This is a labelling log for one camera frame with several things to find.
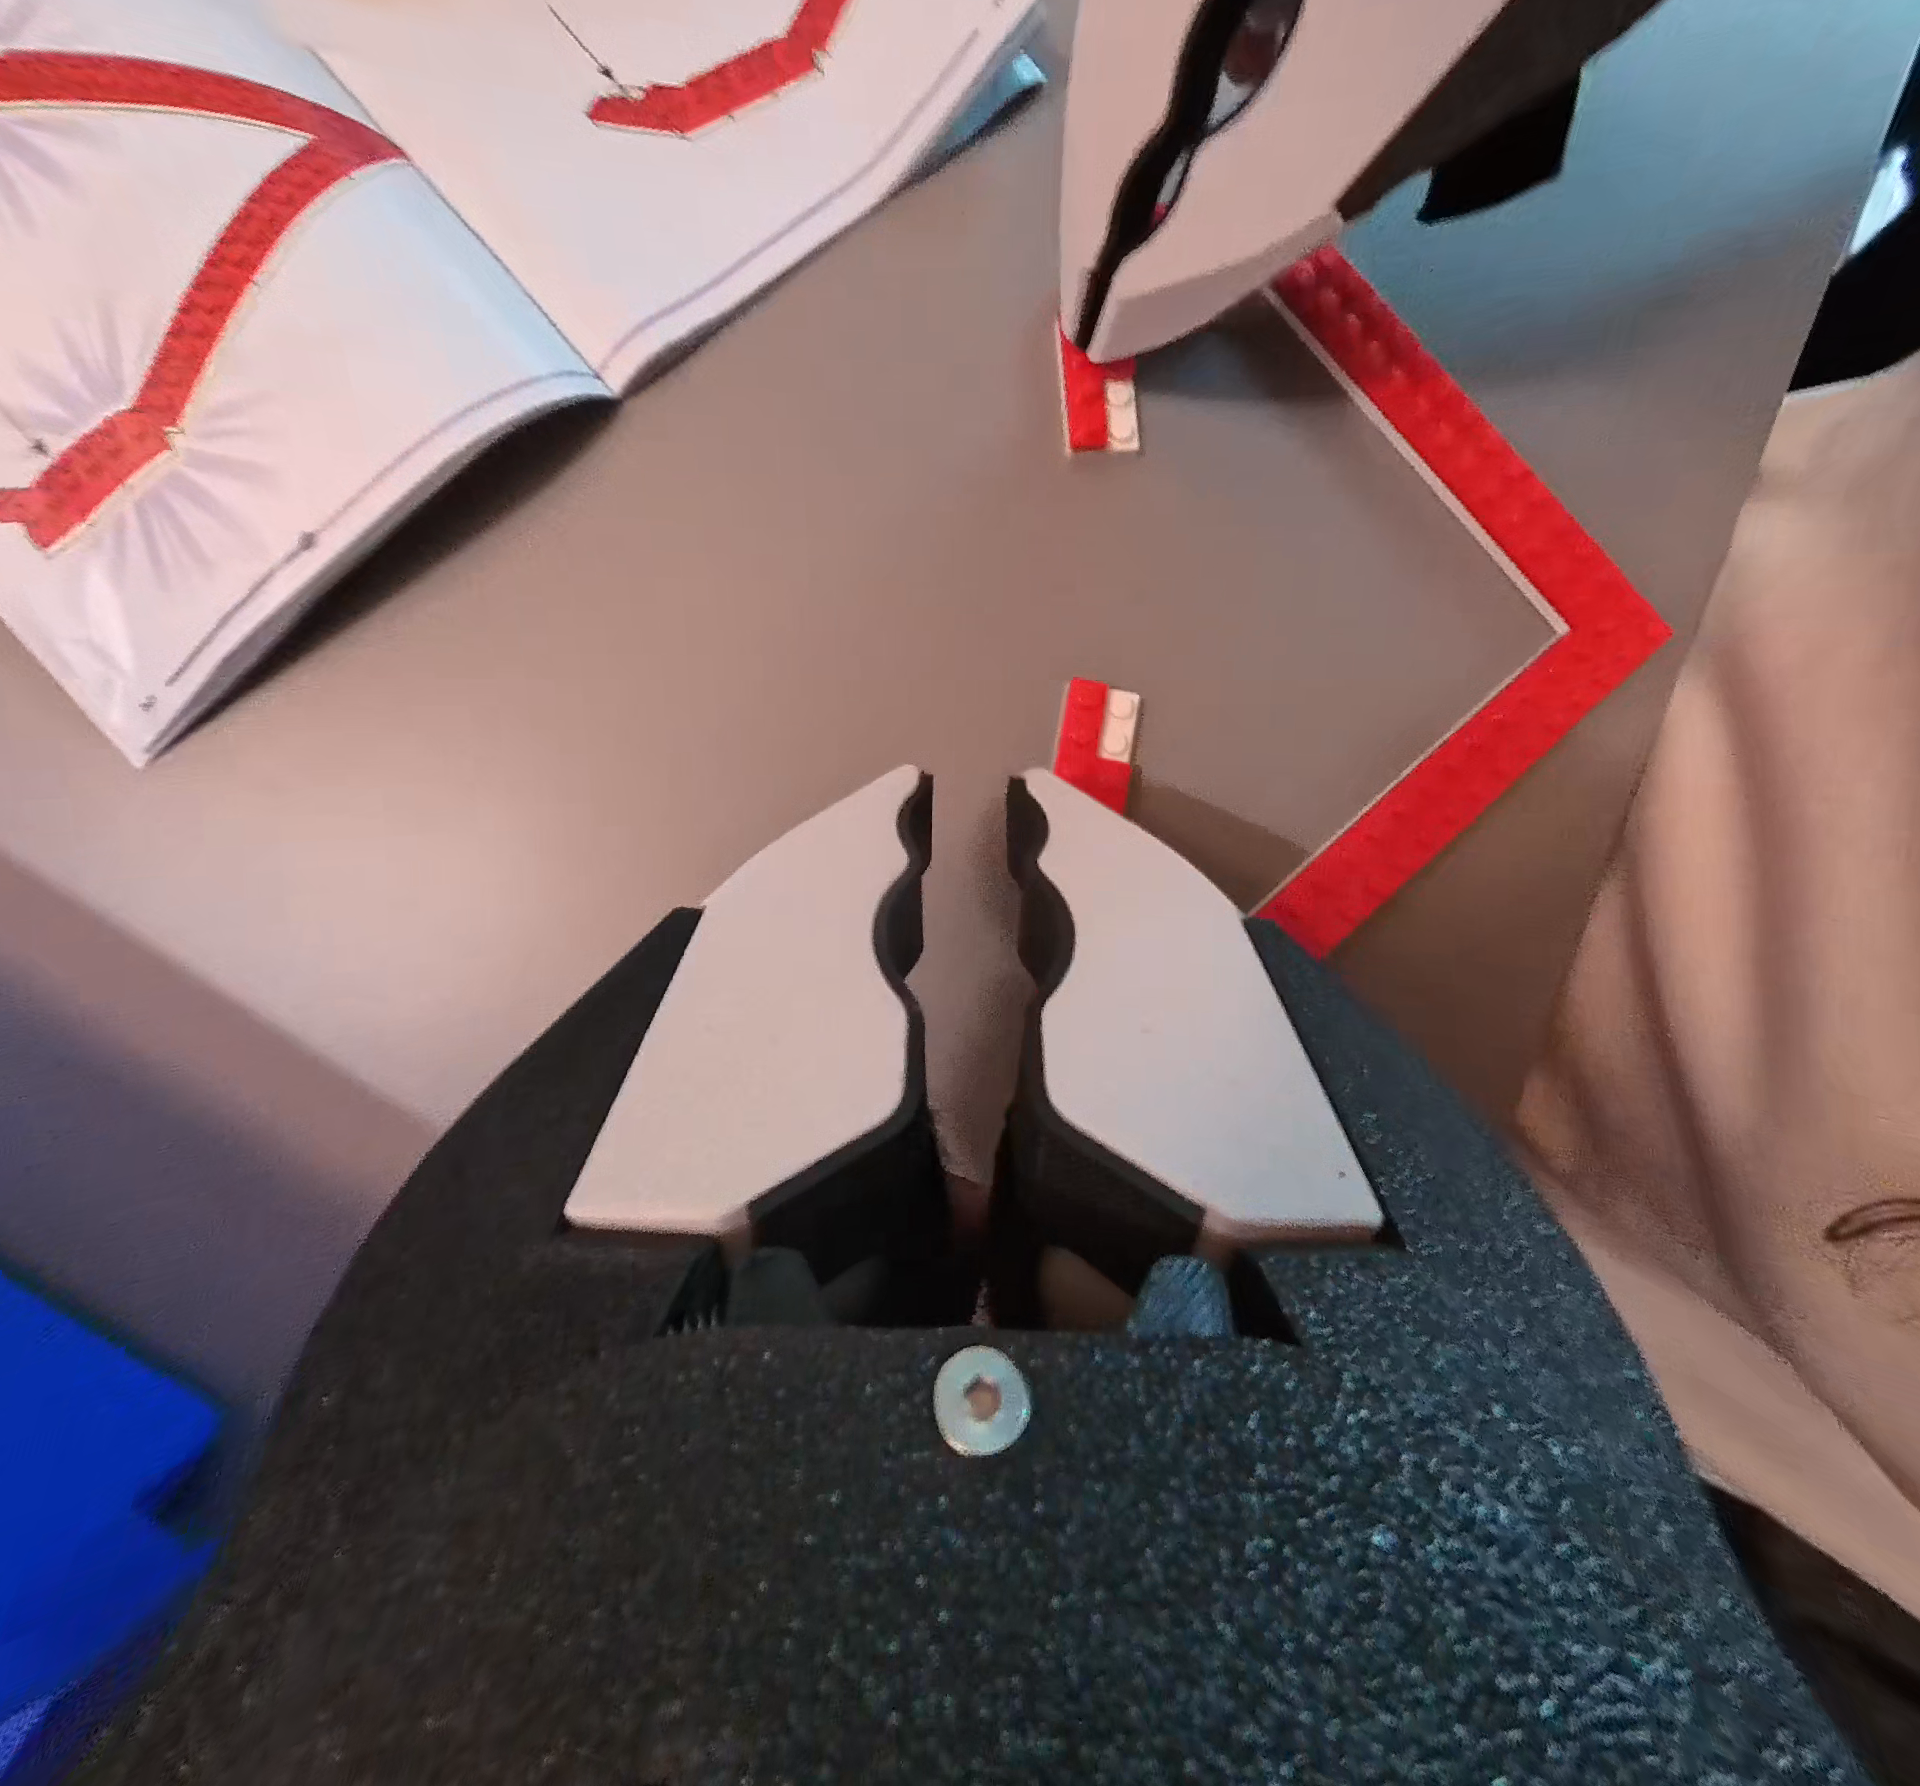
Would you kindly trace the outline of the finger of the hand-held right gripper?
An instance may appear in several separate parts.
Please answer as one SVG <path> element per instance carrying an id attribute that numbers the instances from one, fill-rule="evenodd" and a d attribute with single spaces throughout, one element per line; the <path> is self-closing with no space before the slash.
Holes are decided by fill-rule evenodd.
<path id="1" fill-rule="evenodd" d="M 1305 0 L 1270 47 L 1283 1 L 1260 0 L 1236 33 L 1200 158 L 1220 153 L 1228 188 L 1260 193 L 1260 228 L 1331 210 L 1337 228 L 1315 250 L 1361 173 L 1510 0 Z"/>
<path id="2" fill-rule="evenodd" d="M 1305 0 L 1284 0 L 1279 47 Z M 1159 348 L 1329 238 L 1331 210 L 1260 228 L 1208 117 L 1260 0 L 1078 0 L 1061 193 L 1061 321 L 1078 348 Z"/>

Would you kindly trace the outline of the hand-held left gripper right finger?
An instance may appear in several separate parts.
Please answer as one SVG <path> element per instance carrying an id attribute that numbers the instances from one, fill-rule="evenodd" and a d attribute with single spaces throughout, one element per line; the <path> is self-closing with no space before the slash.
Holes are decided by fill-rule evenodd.
<path id="1" fill-rule="evenodd" d="M 1035 1003 L 1020 1117 L 1178 1243 L 1370 1239 L 1386 1210 L 1227 892 L 1043 768 L 1007 790 Z"/>

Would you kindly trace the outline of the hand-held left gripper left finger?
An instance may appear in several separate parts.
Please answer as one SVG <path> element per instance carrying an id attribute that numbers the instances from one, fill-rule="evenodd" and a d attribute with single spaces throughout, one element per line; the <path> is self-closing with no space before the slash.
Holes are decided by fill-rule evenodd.
<path id="1" fill-rule="evenodd" d="M 567 1198 L 574 1228 L 727 1237 L 833 1174 L 916 1176 L 932 780 L 897 765 L 709 892 Z"/>

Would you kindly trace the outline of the long red brick strip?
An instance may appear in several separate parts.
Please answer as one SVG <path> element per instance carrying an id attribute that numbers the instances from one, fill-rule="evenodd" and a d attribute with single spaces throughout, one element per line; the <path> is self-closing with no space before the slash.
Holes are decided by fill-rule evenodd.
<path id="1" fill-rule="evenodd" d="M 1142 699 L 1104 678 L 1067 681 L 1052 773 L 1126 817 L 1138 786 Z"/>

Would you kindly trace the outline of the short red brick strip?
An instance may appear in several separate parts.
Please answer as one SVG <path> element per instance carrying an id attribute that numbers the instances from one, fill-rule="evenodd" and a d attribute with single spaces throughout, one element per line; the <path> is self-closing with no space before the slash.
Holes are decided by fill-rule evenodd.
<path id="1" fill-rule="evenodd" d="M 1138 357 L 1088 357 L 1056 326 L 1062 439 L 1068 454 L 1138 454 Z"/>

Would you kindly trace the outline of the white instruction booklet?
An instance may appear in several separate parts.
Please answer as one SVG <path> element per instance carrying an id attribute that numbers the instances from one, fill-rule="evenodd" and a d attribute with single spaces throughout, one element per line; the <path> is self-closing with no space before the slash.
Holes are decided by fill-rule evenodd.
<path id="1" fill-rule="evenodd" d="M 1041 0 L 5 0 L 5 627 L 151 765 L 446 478 L 1041 83 Z"/>

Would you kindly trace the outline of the grey desk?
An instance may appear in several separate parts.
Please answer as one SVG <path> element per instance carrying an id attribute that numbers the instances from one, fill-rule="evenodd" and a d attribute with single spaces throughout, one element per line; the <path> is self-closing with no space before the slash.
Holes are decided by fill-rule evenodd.
<path id="1" fill-rule="evenodd" d="M 1265 307 L 1064 452 L 1072 0 L 1043 97 L 613 409 L 477 461 L 232 704 L 130 768 L 5 641 L 18 1170 L 371 1189 L 665 909 L 879 772 L 934 778 L 934 1096 L 997 1127 L 1005 782 L 1064 681 L 1145 697 L 1145 814 L 1276 886 L 1544 625 Z M 1855 228 L 1917 0 L 1665 0 L 1564 170 L 1343 240 L 1674 640 L 1337 950 L 1502 1107 Z"/>

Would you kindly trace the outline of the person's beige shirt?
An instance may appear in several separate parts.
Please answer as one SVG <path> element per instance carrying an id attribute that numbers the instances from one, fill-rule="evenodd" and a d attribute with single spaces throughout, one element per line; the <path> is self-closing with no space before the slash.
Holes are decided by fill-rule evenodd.
<path id="1" fill-rule="evenodd" d="M 1516 1124 L 1691 1461 L 1914 1608 L 1914 355 L 1784 401 Z"/>

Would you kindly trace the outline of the blue plastic object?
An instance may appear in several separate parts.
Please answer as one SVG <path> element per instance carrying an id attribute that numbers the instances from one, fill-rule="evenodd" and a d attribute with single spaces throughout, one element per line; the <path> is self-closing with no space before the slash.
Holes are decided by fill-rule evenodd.
<path id="1" fill-rule="evenodd" d="M 179 1521 L 214 1400 L 2 1280 L 2 1780 L 60 1782 L 122 1705 L 214 1546 Z"/>

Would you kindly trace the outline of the person's dark trousers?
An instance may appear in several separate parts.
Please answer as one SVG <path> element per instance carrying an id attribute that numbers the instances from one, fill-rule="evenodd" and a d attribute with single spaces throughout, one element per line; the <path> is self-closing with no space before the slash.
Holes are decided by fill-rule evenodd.
<path id="1" fill-rule="evenodd" d="M 1760 1509 L 1707 1494 L 1766 1622 L 1863 1769 L 1917 1783 L 1919 1620 Z"/>

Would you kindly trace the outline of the red L-shaped brick frame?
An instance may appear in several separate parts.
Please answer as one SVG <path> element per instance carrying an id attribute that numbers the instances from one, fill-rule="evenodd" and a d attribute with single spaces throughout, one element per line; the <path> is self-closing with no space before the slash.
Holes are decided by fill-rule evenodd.
<path id="1" fill-rule="evenodd" d="M 1256 909 L 1325 959 L 1665 649 L 1671 627 L 1341 250 L 1312 253 L 1268 297 L 1550 630 Z"/>

